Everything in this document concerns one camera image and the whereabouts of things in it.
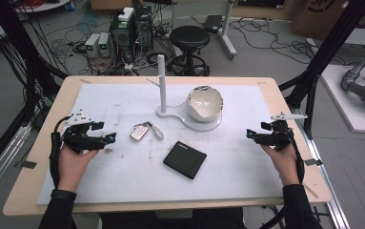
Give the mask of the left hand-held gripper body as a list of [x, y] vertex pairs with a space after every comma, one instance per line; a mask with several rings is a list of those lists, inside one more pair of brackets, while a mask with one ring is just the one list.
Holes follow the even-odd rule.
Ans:
[[87, 132], [102, 129], [104, 123], [92, 121], [82, 110], [78, 110], [65, 121], [65, 126], [67, 129], [62, 135], [62, 140], [73, 151], [80, 153], [89, 150], [91, 143], [96, 142], [92, 140], [93, 136], [87, 135]]

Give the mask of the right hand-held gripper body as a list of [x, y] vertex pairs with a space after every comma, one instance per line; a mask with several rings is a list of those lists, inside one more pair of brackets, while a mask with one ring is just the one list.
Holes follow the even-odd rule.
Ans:
[[283, 150], [288, 144], [293, 142], [294, 133], [288, 126], [287, 121], [290, 119], [305, 119], [305, 114], [280, 114], [271, 117], [272, 122], [262, 122], [261, 128], [271, 131], [270, 135], [263, 135], [262, 138], [268, 141], [268, 146], [275, 146], [277, 151]]

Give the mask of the person's left hand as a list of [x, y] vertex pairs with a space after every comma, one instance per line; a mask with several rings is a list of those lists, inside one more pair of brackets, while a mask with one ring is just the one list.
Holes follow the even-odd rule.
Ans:
[[60, 150], [58, 162], [60, 179], [57, 188], [75, 193], [90, 161], [97, 154], [97, 150], [88, 151], [83, 155], [77, 154], [70, 147], [64, 145]]

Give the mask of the person's right hand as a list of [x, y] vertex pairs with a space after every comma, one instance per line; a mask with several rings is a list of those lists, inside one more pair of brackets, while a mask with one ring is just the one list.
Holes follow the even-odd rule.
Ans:
[[295, 165], [296, 154], [292, 144], [281, 151], [268, 145], [261, 145], [261, 149], [271, 158], [283, 186], [299, 183]]

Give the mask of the white foam mat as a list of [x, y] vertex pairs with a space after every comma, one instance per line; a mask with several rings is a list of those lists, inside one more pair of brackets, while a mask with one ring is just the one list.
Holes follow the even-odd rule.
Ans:
[[[188, 132], [160, 141], [149, 130], [141, 141], [120, 130], [90, 162], [78, 186], [79, 203], [160, 202], [233, 198], [279, 198], [281, 183], [268, 156], [242, 133], [221, 146]], [[207, 155], [194, 179], [163, 163], [177, 142]]]

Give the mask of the white floor board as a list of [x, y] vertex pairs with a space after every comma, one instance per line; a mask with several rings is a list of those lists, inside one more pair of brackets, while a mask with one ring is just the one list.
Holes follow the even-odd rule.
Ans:
[[365, 133], [365, 103], [353, 93], [341, 89], [341, 80], [352, 66], [329, 65], [322, 81], [352, 132]]

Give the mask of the black wallet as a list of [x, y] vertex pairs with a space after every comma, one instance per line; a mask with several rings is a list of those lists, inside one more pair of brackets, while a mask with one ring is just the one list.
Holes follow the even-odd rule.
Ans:
[[194, 179], [206, 157], [206, 154], [177, 141], [163, 163], [181, 175]]

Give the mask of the small white power unit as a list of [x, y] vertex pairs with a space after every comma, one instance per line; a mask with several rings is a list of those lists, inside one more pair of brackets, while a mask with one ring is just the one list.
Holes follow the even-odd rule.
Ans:
[[103, 57], [110, 57], [110, 36], [106, 32], [102, 32], [99, 37], [98, 47]]
[[99, 51], [99, 42], [100, 35], [98, 33], [93, 33], [89, 39], [85, 42], [85, 48], [87, 51], [87, 55], [89, 58], [96, 58], [100, 51]]

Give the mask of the person's lap in dark clothing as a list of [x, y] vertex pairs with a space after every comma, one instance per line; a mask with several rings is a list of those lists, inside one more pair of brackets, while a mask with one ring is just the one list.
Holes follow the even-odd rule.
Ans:
[[101, 214], [102, 229], [246, 229], [242, 208], [195, 209], [190, 218], [161, 219], [154, 211]]

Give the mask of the black computer tower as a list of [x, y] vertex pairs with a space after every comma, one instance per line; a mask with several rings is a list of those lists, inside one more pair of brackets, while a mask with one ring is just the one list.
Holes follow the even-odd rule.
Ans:
[[135, 8], [136, 42], [144, 51], [152, 50], [152, 7]]
[[119, 60], [133, 62], [132, 44], [134, 42], [134, 8], [126, 7], [116, 11], [110, 32]]

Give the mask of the black round stool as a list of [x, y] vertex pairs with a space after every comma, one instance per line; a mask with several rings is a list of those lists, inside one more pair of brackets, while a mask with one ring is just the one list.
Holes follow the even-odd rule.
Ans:
[[181, 26], [172, 30], [171, 43], [182, 53], [176, 56], [167, 66], [167, 71], [182, 76], [208, 76], [210, 67], [194, 52], [200, 53], [210, 41], [209, 33], [197, 26]]

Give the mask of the black flat device on floor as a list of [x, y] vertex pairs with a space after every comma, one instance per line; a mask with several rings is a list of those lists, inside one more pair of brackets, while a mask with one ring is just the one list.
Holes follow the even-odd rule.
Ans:
[[208, 15], [204, 23], [204, 29], [210, 33], [218, 33], [222, 25], [222, 19], [221, 15]]

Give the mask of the cardboard box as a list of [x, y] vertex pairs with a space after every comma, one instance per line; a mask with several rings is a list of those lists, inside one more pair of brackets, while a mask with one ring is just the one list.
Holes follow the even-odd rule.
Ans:
[[365, 0], [299, 0], [292, 19], [292, 33], [324, 40], [353, 2], [365, 4]]

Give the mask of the white stand with post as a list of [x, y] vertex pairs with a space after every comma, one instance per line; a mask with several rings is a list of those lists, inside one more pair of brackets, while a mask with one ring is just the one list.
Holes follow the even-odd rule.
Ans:
[[219, 118], [210, 122], [199, 122], [194, 120], [188, 114], [187, 109], [187, 97], [185, 101], [178, 106], [167, 105], [167, 87], [166, 87], [166, 74], [165, 74], [165, 56], [159, 54], [157, 56], [158, 64], [158, 83], [154, 83], [159, 88], [160, 92], [160, 106], [156, 109], [156, 113], [161, 118], [176, 118], [180, 120], [186, 127], [196, 132], [209, 132], [216, 129], [222, 120], [222, 114]]

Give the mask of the black metal frame post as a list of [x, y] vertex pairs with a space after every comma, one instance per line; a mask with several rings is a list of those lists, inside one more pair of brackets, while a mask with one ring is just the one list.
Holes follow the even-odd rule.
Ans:
[[0, 27], [5, 33], [0, 32], [0, 52], [24, 88], [25, 106], [21, 115], [24, 122], [29, 122], [45, 98], [53, 100], [58, 94], [60, 86], [55, 78], [65, 79], [69, 75], [39, 53], [11, 0], [0, 0]]
[[349, 5], [338, 18], [306, 70], [278, 86], [281, 92], [293, 87], [292, 92], [285, 97], [290, 108], [299, 109], [303, 99], [307, 98], [305, 114], [308, 117], [304, 120], [303, 130], [308, 139], [313, 138], [314, 100], [318, 79], [365, 15], [365, 0], [348, 1]]

